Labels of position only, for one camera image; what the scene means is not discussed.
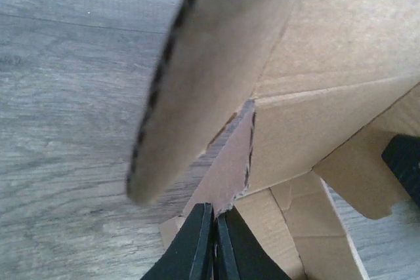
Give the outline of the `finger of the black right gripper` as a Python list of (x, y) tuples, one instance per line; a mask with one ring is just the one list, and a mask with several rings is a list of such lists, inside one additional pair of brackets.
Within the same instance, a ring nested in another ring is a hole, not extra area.
[(394, 136), (381, 154), (382, 160), (413, 201), (419, 201), (419, 137)]

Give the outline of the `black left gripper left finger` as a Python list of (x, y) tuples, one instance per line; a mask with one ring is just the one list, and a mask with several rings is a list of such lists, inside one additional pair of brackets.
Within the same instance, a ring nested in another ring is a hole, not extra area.
[(213, 206), (199, 203), (162, 257), (142, 280), (210, 279), (213, 272)]

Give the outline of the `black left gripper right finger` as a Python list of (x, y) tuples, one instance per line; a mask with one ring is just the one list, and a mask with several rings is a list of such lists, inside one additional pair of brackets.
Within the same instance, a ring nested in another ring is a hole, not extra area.
[(216, 231), (215, 279), (290, 279), (267, 255), (238, 210), (221, 214)]

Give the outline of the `brown cardboard box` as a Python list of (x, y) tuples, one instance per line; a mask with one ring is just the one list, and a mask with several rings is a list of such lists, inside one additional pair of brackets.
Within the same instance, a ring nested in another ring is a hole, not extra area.
[(336, 191), (366, 218), (411, 198), (381, 154), (419, 137), (419, 0), (182, 0), (150, 83), (126, 193), (161, 195), (240, 117), (180, 216), (236, 209), (290, 279), (367, 279)]

